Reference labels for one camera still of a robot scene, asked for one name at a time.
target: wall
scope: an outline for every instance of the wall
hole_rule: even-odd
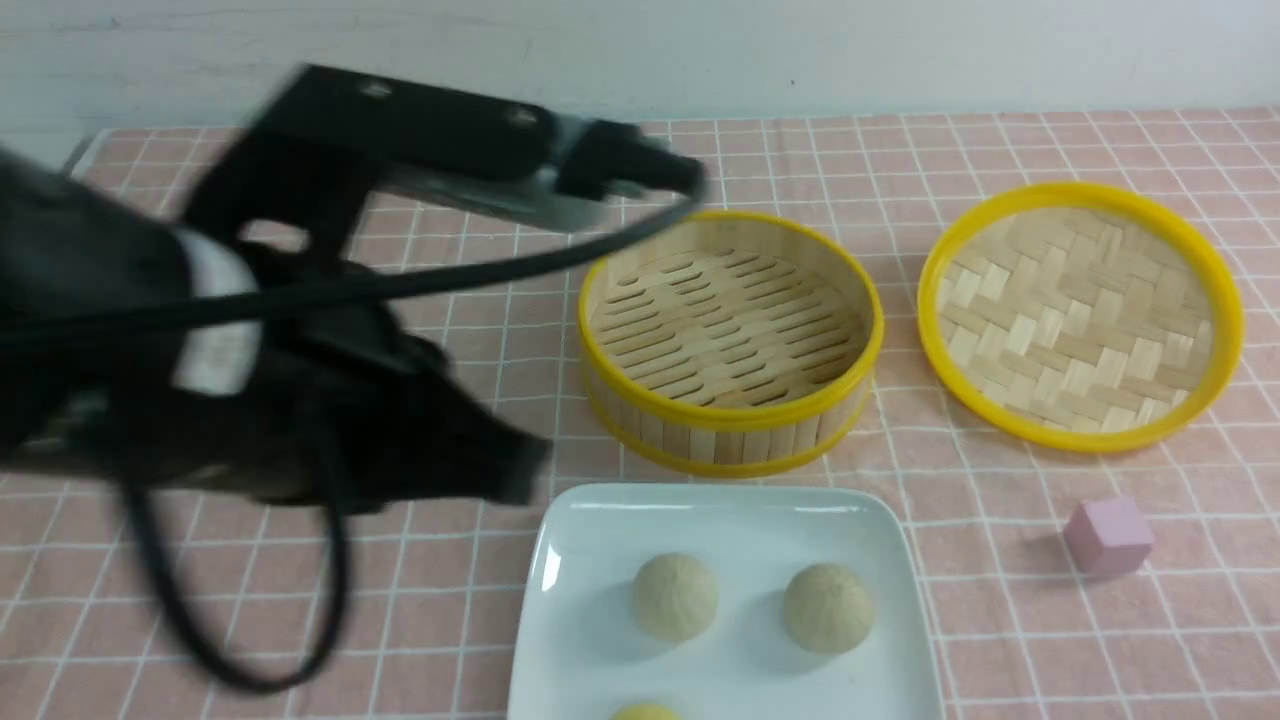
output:
[[[0,131],[241,120],[301,60],[622,118],[1280,102],[1275,0],[0,0]]]

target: pink wooden block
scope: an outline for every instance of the pink wooden block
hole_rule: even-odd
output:
[[[1132,497],[1082,502],[1062,536],[1075,566],[1101,577],[1135,571],[1156,542]]]

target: yellow rim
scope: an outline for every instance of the yellow rim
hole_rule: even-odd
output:
[[[872,334],[870,338],[868,338],[867,348],[863,350],[861,356],[859,356],[842,375],[832,380],[827,387],[801,398],[774,405],[772,407],[699,407],[669,400],[650,389],[645,389],[623,375],[622,372],[609,361],[609,359],[604,355],[604,350],[591,336],[589,329],[590,318],[588,316],[588,292],[590,291],[591,283],[595,281],[595,275],[603,272],[608,264],[608,259],[604,259],[598,260],[591,265],[591,269],[586,273],[586,279],[582,281],[582,288],[577,297],[577,333],[582,341],[582,351],[586,354],[585,361],[590,363],[591,366],[600,373],[600,378],[608,383],[608,386],[613,388],[613,391],[617,392],[628,405],[639,407],[640,410],[663,420],[678,424],[694,425],[712,430],[746,432],[751,429],[772,428],[776,425],[795,423],[804,418],[820,415],[823,411],[847,396],[854,387],[858,386],[859,380],[867,375],[872,365],[876,363],[876,356],[879,355],[881,345],[884,341],[884,311],[881,307],[879,295],[876,292],[876,286],[872,283],[870,275],[867,274],[867,270],[864,270],[863,266],[845,251],[845,249],[804,225],[782,218],[759,213],[741,213],[736,210],[709,210],[700,213],[686,222],[699,223],[717,220],[750,220],[781,225],[788,231],[801,233],[810,240],[823,243],[828,250],[835,252],[837,258],[852,268],[859,279],[861,279],[863,286],[867,288],[867,293],[870,296],[872,304]]]
[[[947,266],[974,234],[991,223],[1037,208],[1088,208],[1125,215],[1161,236],[1187,258],[1204,283],[1213,311],[1213,352],[1204,382],[1160,420],[1120,433],[1073,433],[1032,423],[987,400],[951,361],[938,328],[934,299]],[[998,195],[965,213],[938,240],[920,277],[920,342],[942,383],[970,410],[997,428],[1030,442],[1075,452],[1117,452],[1155,443],[1178,432],[1226,388],[1244,345],[1244,307],[1226,264],[1199,232],[1169,209],[1125,190],[1092,183],[1047,183]]]
[[[591,395],[590,388],[586,391],[586,401],[591,406],[591,411],[595,413],[595,419],[604,425],[604,429],[617,438],[625,447],[635,451],[636,455],[663,465],[672,470],[680,473],[687,473],[690,475],[698,475],[700,478],[710,478],[718,480],[736,480],[742,478],[759,478],[764,475],[776,475],[778,473],[786,473],[787,470],[795,470],[801,465],[813,462],[818,457],[823,456],[832,447],[845,439],[845,436],[854,429],[858,423],[858,418],[861,416],[863,410],[867,407],[867,401],[870,398],[873,388],[867,388],[863,393],[863,398],[858,401],[858,407],[854,409],[854,414],[850,415],[849,420],[836,430],[836,434],[819,442],[818,445],[810,447],[809,450],[791,455],[788,457],[781,457],[778,460],[769,460],[767,462],[746,462],[739,465],[717,465],[716,462],[698,462],[696,460],[689,460],[686,457],[678,457],[668,452],[663,452],[652,445],[646,445],[640,438],[622,429],[621,425],[613,421],[612,418],[600,407],[599,401]]]

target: woven bamboo lid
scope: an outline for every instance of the woven bamboo lid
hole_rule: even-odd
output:
[[[943,383],[1044,445],[1128,450],[1176,430],[1230,379],[1243,313],[1194,228],[1135,195],[1033,186],[948,231],[920,334]]]

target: square plate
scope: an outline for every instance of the square plate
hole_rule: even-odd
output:
[[[636,570],[699,557],[719,587],[701,635],[671,647],[631,620]],[[856,573],[870,635],[833,659],[791,642],[782,594],[814,562]],[[589,484],[547,510],[529,570],[508,720],[608,720],[657,702],[681,720],[941,720],[942,693],[902,529],[879,500],[826,488]]]

